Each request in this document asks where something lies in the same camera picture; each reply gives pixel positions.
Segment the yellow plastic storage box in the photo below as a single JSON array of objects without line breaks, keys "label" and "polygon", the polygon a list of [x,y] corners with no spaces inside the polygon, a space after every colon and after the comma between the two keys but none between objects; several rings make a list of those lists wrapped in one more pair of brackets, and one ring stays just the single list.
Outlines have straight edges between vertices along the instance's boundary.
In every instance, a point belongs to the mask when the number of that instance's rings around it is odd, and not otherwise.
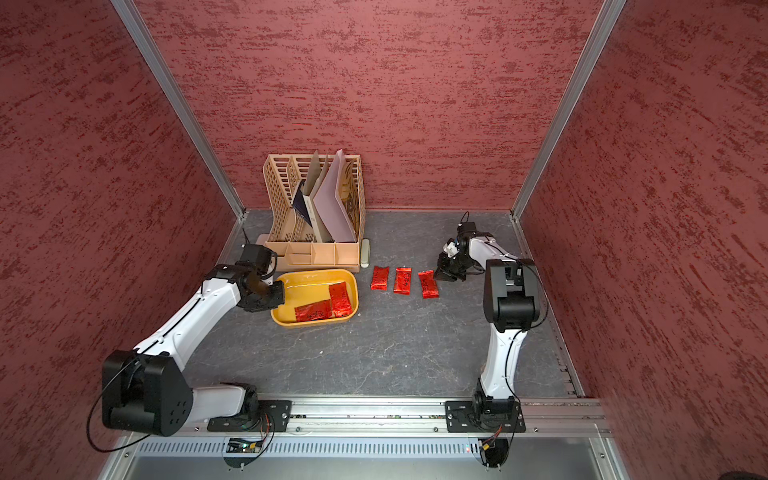
[{"label": "yellow plastic storage box", "polygon": [[[286,328],[309,327],[346,322],[358,311],[359,297],[355,277],[342,269],[314,270],[285,273],[278,278],[284,284],[285,303],[270,312],[272,320]],[[329,286],[345,282],[352,303],[353,313],[343,318],[297,323],[294,308],[316,301],[330,299]]]}]

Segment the red tea bag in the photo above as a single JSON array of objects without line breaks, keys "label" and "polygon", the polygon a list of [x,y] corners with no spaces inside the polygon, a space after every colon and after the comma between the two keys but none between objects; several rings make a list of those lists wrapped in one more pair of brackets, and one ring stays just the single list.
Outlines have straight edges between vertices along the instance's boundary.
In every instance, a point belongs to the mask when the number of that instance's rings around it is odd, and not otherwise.
[{"label": "red tea bag", "polygon": [[298,306],[294,308],[294,314],[297,323],[326,320],[333,317],[332,302],[325,299]]},{"label": "red tea bag", "polygon": [[334,318],[347,317],[353,313],[352,303],[345,282],[331,284],[329,286],[329,295]]},{"label": "red tea bag", "polygon": [[375,266],[373,268],[371,289],[378,291],[387,291],[389,287],[389,272],[388,267]]},{"label": "red tea bag", "polygon": [[399,267],[395,270],[393,292],[400,295],[409,295],[412,285],[412,269]]},{"label": "red tea bag", "polygon": [[433,270],[419,272],[418,278],[424,299],[436,299],[439,297],[438,285]]}]

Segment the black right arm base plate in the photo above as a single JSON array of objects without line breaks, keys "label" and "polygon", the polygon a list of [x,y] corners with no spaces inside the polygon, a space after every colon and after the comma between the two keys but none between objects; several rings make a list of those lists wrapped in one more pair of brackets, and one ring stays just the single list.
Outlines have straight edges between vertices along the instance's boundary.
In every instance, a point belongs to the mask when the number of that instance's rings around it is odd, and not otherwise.
[{"label": "black right arm base plate", "polygon": [[524,433],[527,430],[521,403],[514,397],[492,399],[483,396],[472,400],[444,403],[447,429],[450,433]]}]

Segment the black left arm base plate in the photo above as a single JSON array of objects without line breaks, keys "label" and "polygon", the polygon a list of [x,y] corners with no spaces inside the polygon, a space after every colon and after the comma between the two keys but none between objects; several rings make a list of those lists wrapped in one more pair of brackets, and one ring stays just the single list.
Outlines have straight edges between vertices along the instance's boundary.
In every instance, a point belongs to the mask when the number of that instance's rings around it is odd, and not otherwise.
[{"label": "black left arm base plate", "polygon": [[211,419],[207,424],[207,431],[231,434],[283,433],[287,430],[292,406],[290,400],[259,400],[253,411]]}]

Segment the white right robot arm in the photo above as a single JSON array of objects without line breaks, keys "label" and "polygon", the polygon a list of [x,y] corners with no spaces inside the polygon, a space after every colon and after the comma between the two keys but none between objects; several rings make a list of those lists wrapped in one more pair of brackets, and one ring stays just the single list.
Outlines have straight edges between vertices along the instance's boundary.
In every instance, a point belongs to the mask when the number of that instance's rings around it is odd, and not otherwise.
[{"label": "white right robot arm", "polygon": [[491,336],[473,408],[477,417],[510,415],[518,405],[513,385],[523,342],[546,317],[543,287],[532,260],[508,252],[473,222],[462,222],[443,245],[433,277],[455,282],[479,274]]}]

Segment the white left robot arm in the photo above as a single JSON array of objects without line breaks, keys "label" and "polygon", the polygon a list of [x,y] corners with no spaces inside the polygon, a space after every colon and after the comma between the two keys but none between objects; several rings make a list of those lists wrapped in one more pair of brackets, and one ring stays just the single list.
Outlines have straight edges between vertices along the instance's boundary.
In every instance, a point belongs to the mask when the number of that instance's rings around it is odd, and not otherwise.
[{"label": "white left robot arm", "polygon": [[197,347],[229,311],[273,310],[284,302],[273,259],[216,266],[163,326],[131,350],[103,363],[102,391],[93,409],[105,427],[169,437],[201,421],[259,427],[266,415],[253,386],[230,382],[193,388],[184,371]]}]

